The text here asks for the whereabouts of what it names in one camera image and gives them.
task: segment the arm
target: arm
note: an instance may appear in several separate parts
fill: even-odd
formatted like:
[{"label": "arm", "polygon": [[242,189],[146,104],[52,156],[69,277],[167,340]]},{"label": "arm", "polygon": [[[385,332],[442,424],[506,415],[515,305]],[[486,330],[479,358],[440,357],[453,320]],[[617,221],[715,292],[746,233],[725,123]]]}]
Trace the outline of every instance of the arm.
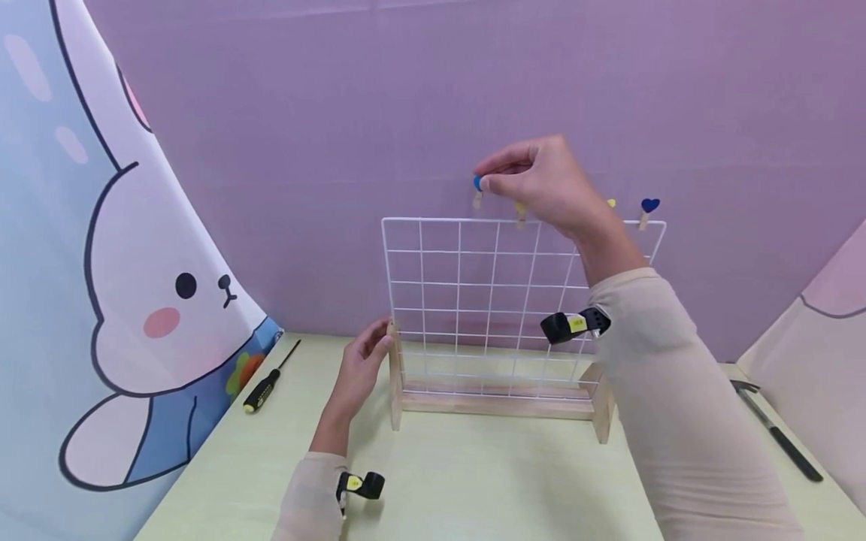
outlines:
[{"label": "arm", "polygon": [[337,483],[346,471],[349,425],[370,396],[391,347],[388,319],[373,322],[343,350],[337,383],[319,419],[307,456],[288,482],[272,541],[337,541],[343,517]]},{"label": "arm", "polygon": [[803,539],[757,431],[695,324],[565,140],[512,145],[475,172],[486,175],[484,190],[524,203],[577,244],[591,303],[611,316],[599,358],[664,538]]}]

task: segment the yellow clip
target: yellow clip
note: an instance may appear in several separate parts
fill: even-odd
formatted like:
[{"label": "yellow clip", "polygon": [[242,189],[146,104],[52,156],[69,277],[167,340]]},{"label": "yellow clip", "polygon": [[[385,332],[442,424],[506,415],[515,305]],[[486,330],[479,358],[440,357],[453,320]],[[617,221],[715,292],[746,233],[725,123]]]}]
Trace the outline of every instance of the yellow clip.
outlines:
[{"label": "yellow clip", "polygon": [[362,485],[364,485],[364,481],[361,480],[360,477],[358,477],[357,475],[351,475],[346,481],[346,490],[355,492],[359,488],[361,488]]},{"label": "yellow clip", "polygon": [[579,313],[568,317],[568,328],[571,329],[572,332],[583,332],[589,330],[589,326],[586,324],[586,318]]},{"label": "yellow clip", "polygon": [[527,224],[527,206],[523,203],[515,203],[514,208],[517,210],[517,229],[523,229]]}]

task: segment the blue heart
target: blue heart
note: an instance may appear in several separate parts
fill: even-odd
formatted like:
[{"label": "blue heart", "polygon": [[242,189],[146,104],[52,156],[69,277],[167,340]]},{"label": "blue heart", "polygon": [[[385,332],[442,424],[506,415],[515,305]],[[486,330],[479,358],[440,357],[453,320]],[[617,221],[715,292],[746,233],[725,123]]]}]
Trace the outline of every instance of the blue heart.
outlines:
[{"label": "blue heart", "polygon": [[658,209],[660,204],[662,204],[661,199],[644,199],[641,201],[641,208],[643,209],[643,212],[649,214],[653,210]]}]

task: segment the wooden stand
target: wooden stand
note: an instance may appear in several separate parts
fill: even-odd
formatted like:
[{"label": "wooden stand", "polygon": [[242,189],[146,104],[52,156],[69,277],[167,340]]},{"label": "wooden stand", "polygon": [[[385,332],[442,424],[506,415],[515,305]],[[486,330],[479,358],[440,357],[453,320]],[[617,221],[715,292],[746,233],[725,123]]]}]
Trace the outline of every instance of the wooden stand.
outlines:
[{"label": "wooden stand", "polygon": [[[616,404],[610,385],[598,363],[590,364],[580,377],[580,383],[573,388],[559,388],[554,391],[538,387],[485,386],[485,394],[482,395],[477,384],[464,384],[456,389],[454,385],[406,381],[403,348],[397,324],[393,320],[388,325],[388,334],[394,338],[394,345],[388,352],[393,430],[400,429],[404,410],[546,417],[592,421],[598,442],[607,443]],[[554,392],[557,398],[535,398],[538,395],[550,396]]]}]

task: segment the yellow label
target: yellow label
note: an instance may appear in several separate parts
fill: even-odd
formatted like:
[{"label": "yellow label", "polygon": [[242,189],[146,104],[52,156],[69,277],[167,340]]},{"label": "yellow label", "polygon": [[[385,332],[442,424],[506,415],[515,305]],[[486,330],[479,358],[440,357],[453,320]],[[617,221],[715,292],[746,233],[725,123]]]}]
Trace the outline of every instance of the yellow label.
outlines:
[{"label": "yellow label", "polygon": [[586,318],[579,313],[568,317],[568,327],[572,330],[572,332],[583,332],[589,328],[586,325]]},{"label": "yellow label", "polygon": [[356,491],[361,488],[361,485],[364,484],[364,481],[361,480],[360,477],[352,475],[349,477],[349,480],[346,481],[346,488],[351,491]]}]

